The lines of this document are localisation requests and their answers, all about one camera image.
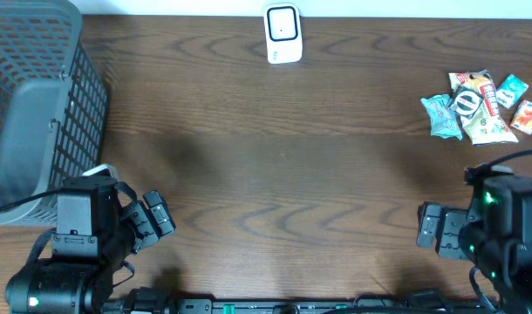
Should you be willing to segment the light green wipes pack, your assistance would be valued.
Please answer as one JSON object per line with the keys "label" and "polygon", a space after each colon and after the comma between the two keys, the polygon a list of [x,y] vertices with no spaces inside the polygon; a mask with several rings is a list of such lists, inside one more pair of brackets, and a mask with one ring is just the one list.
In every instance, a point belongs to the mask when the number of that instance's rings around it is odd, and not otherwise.
{"label": "light green wipes pack", "polygon": [[437,136],[442,139],[457,138],[463,139],[461,129],[456,119],[455,112],[448,108],[448,103],[451,100],[448,94],[439,94],[432,96],[429,99],[421,99],[420,102],[426,109],[430,119],[432,136]]}

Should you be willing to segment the white blue snack bag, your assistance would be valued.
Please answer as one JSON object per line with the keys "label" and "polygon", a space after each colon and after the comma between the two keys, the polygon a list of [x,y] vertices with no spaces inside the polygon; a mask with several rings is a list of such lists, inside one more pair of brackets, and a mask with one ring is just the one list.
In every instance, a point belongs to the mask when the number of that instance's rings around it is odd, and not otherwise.
{"label": "white blue snack bag", "polygon": [[465,86],[483,96],[480,108],[471,119],[457,114],[460,117],[463,130],[473,145],[519,142],[500,115],[496,87],[487,70],[463,73],[450,72],[448,76],[453,92],[460,86]]}

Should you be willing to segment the orange tissue pack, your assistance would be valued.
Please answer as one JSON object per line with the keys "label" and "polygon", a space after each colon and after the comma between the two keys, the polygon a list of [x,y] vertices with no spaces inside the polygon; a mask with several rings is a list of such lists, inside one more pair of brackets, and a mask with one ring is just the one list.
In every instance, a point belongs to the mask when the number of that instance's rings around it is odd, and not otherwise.
{"label": "orange tissue pack", "polygon": [[532,134],[532,102],[523,100],[517,107],[515,115],[510,123],[514,129],[527,135]]}

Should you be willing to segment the green tissue pack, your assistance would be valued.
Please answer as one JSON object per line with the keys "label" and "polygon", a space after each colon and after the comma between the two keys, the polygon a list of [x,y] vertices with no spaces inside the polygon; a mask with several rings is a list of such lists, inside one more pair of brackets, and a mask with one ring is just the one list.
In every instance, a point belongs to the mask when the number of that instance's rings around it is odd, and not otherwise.
{"label": "green tissue pack", "polygon": [[528,88],[528,84],[521,81],[514,74],[510,74],[496,91],[497,101],[500,105],[510,109]]}

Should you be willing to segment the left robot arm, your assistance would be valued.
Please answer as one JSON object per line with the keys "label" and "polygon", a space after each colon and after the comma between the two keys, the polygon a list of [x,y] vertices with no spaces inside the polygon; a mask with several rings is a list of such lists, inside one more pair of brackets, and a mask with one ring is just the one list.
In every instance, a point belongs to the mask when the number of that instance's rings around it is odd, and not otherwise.
{"label": "left robot arm", "polygon": [[104,313],[127,257],[174,233],[167,202],[156,190],[137,196],[108,164],[64,180],[57,198],[57,226],[8,282],[6,303],[12,313]]}

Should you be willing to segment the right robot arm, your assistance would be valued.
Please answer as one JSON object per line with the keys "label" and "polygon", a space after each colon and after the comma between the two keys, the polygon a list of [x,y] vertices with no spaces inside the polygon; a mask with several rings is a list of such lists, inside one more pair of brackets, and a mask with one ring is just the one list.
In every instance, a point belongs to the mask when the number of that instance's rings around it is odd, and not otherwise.
{"label": "right robot arm", "polygon": [[532,178],[503,166],[464,171],[473,189],[467,208],[423,202],[417,244],[448,259],[468,260],[501,297],[492,312],[532,313]]}

